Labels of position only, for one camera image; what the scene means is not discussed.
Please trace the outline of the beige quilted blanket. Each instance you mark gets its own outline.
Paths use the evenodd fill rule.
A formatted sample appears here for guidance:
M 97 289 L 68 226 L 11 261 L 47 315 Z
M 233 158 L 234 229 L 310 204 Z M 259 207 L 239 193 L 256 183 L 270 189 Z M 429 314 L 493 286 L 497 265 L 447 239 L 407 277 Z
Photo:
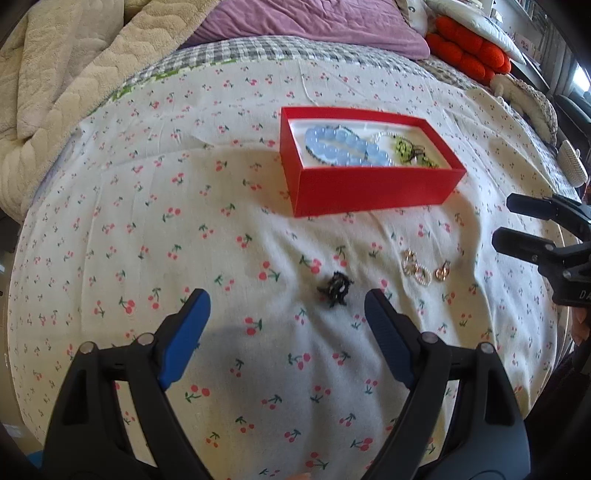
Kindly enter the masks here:
M 22 222 L 77 124 L 176 50 L 214 0 L 38 1 L 1 47 L 1 209 Z

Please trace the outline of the white floral pillow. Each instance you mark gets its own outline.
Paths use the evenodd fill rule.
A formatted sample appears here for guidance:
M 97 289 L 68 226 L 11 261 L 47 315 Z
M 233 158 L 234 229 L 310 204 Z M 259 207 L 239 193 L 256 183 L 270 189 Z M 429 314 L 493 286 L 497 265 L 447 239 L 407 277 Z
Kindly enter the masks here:
M 511 60 L 525 64 L 525 58 L 511 37 L 480 8 L 462 1 L 396 0 L 407 23 L 426 37 L 435 31 L 435 20 L 447 16 L 474 34 L 500 47 Z

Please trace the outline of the black hair claw clip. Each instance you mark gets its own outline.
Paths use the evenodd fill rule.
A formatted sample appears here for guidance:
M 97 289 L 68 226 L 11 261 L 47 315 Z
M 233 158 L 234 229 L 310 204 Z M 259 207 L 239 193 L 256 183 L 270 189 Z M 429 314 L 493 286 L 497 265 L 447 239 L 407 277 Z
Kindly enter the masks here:
M 337 305 L 346 306 L 346 297 L 353 284 L 355 282 L 348 275 L 335 271 L 325 285 L 318 286 L 317 291 L 328 300 L 330 308 Z

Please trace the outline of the purple pillow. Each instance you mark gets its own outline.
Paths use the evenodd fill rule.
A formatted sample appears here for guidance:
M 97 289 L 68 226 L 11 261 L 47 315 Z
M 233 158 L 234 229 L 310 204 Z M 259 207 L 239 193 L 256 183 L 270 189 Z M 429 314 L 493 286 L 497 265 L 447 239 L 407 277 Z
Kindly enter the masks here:
M 268 35 L 369 46 L 412 60 L 430 56 L 394 1 L 221 1 L 184 45 Z

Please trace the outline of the green bead keychain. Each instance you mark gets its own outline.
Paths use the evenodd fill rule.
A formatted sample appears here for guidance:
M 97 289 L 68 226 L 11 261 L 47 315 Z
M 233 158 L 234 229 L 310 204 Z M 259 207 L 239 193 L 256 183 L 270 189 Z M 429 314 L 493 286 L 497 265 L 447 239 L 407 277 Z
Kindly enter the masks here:
M 422 145 L 411 140 L 395 135 L 393 138 L 393 162 L 401 166 L 413 166 L 429 169 L 438 169 L 440 165 L 427 155 Z

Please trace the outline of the red cardboard box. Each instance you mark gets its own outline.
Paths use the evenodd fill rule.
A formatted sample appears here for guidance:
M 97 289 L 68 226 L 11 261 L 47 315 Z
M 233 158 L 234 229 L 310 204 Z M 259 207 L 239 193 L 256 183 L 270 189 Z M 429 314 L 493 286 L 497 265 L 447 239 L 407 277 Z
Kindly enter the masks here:
M 419 166 L 328 166 L 305 151 L 304 132 L 345 125 L 363 133 L 380 127 L 423 145 L 437 169 Z M 281 109 L 280 159 L 295 217 L 440 205 L 467 170 L 443 138 L 420 117 L 341 107 Z

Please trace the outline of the gold heart earring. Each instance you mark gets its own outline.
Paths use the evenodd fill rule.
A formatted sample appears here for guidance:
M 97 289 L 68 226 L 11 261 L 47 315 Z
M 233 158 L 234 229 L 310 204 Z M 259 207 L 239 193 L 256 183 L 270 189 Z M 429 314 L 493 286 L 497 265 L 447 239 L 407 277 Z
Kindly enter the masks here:
M 440 267 L 438 267 L 434 271 L 434 278 L 438 282 L 445 282 L 450 275 L 450 271 L 451 271 L 451 262 L 449 260 L 446 260 L 443 262 L 443 264 Z

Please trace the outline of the gold pearl ring earring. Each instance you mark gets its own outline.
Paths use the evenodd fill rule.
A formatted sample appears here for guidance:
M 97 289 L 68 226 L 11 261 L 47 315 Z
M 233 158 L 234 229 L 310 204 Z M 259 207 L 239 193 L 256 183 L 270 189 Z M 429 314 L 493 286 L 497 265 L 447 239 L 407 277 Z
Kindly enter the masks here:
M 413 277 L 424 287 L 432 282 L 431 272 L 418 261 L 416 253 L 412 250 L 407 249 L 402 253 L 402 270 L 406 276 Z

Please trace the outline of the cherry print bed sheet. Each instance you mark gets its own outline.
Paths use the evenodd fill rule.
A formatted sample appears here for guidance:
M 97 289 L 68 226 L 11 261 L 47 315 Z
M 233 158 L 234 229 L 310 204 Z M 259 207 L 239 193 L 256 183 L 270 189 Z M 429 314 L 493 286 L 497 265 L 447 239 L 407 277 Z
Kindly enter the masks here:
M 424 118 L 466 176 L 440 206 L 296 218 L 277 146 L 280 110 L 294 105 Z M 8 306 L 23 420 L 43 439 L 82 342 L 125 345 L 197 288 L 211 295 L 211 319 L 168 398 L 217 479 L 365 473 L 406 397 L 363 317 L 373 288 L 449 344 L 493 343 L 528 412 L 569 348 L 572 316 L 491 237 L 501 226 L 571 237 L 511 214 L 514 192 L 572 188 L 526 123 L 482 89 L 304 59 L 136 86 L 78 125 L 24 222 Z M 429 286 L 403 273 L 407 249 Z M 335 271 L 355 284 L 330 308 L 317 288 Z

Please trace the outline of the red knotted cushion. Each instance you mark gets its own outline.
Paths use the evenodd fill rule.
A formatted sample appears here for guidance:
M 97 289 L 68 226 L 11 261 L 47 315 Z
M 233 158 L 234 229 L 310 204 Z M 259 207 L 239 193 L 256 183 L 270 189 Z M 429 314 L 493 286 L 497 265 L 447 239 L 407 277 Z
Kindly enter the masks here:
M 448 16 L 435 20 L 426 41 L 433 55 L 485 86 L 496 74 L 511 72 L 509 56 L 499 46 Z

